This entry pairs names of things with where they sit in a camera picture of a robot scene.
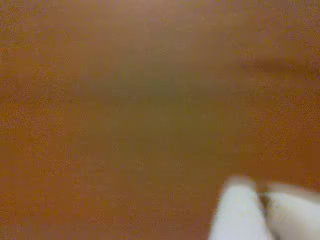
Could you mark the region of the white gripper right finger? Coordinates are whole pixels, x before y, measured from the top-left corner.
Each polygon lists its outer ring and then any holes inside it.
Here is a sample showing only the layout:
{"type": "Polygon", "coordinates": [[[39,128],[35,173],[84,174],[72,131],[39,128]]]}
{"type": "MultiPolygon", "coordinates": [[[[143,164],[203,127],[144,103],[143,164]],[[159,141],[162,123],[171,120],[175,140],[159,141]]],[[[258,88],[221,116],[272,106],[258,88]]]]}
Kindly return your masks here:
{"type": "Polygon", "coordinates": [[[320,194],[295,185],[273,183],[264,194],[263,240],[318,240],[320,194]]]}

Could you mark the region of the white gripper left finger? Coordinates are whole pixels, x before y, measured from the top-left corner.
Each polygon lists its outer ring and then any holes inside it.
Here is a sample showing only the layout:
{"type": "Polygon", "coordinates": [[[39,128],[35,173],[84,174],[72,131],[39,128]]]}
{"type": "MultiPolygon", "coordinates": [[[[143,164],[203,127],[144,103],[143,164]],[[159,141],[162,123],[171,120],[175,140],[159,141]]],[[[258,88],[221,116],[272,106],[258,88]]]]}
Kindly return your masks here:
{"type": "Polygon", "coordinates": [[[231,177],[223,185],[209,240],[272,240],[256,184],[231,177]]]}

